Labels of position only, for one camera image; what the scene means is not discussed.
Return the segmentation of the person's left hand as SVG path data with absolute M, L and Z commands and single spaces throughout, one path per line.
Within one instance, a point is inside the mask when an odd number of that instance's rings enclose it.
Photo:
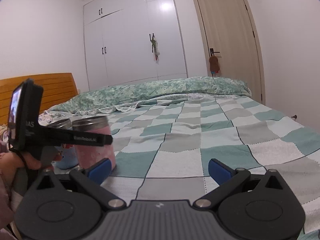
M 14 152 L 1 153 L 1 172 L 7 181 L 13 181 L 17 170 L 24 167 L 30 170 L 54 170 L 53 165 L 43 166 L 30 153 L 22 153 L 21 158 Z

